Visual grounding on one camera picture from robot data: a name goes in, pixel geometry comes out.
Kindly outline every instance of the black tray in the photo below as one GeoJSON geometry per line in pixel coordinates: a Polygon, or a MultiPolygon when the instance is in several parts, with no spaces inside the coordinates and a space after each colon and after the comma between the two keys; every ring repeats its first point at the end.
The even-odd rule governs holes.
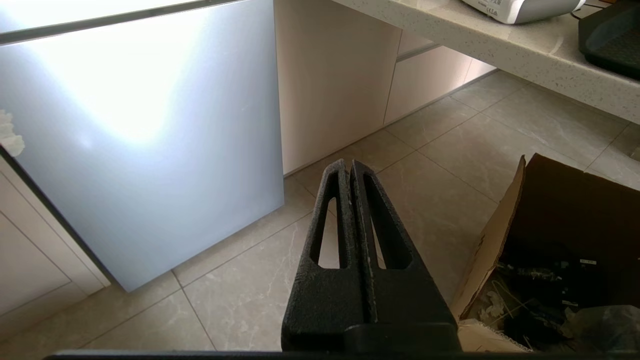
{"type": "Polygon", "coordinates": [[[640,0],[622,0],[580,20],[579,49],[588,62],[640,79],[640,0]]]}

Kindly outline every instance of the refrigerator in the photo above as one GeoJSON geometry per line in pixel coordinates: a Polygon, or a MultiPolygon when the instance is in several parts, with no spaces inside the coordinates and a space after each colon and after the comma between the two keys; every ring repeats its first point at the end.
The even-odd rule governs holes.
{"type": "Polygon", "coordinates": [[[275,51],[273,0],[5,0],[4,155],[134,290],[284,203],[275,51]]]}

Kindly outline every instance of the countertop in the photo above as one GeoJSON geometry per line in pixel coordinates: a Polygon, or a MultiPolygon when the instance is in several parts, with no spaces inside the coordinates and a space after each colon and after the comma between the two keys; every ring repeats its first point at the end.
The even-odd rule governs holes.
{"type": "Polygon", "coordinates": [[[569,14],[505,25],[461,0],[333,1],[640,124],[640,82],[588,63],[569,14]]]}

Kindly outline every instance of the cardboard box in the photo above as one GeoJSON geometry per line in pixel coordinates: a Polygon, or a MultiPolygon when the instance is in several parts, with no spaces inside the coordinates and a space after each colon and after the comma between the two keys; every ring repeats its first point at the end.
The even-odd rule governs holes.
{"type": "Polygon", "coordinates": [[[539,154],[528,165],[522,157],[451,306],[464,350],[525,351],[504,335],[480,328],[481,323],[462,321],[497,266],[507,238],[516,238],[517,246],[531,254],[597,263],[603,291],[591,306],[640,307],[640,192],[539,154]]]}

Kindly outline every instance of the tile floor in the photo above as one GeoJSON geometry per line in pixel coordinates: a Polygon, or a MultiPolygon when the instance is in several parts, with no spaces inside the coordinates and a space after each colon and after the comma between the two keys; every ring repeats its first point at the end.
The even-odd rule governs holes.
{"type": "MultiPolygon", "coordinates": [[[[338,158],[378,172],[451,301],[521,155],[640,190],[640,163],[628,157],[638,144],[640,126],[496,72],[288,177],[282,208],[133,293],[111,286],[18,334],[0,344],[0,359],[63,348],[279,350],[314,195],[338,158]]],[[[335,226],[329,214],[327,266],[337,258],[335,226]]]]}

